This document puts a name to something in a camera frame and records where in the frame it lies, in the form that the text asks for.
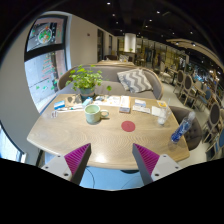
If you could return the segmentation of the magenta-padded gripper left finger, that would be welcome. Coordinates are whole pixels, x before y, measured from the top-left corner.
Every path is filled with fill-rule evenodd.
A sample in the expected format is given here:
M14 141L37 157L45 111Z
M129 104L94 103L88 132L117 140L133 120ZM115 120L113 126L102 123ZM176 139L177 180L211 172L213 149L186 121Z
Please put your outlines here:
M91 144L88 143L66 155L55 156L42 169L79 185L90 155Z

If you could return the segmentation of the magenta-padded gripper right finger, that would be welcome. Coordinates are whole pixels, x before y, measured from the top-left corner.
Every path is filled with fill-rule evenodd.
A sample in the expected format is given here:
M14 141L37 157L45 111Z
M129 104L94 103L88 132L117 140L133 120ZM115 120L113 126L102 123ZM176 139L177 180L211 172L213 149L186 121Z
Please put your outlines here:
M158 155L136 143L133 144L132 154L145 185L181 170L167 154Z

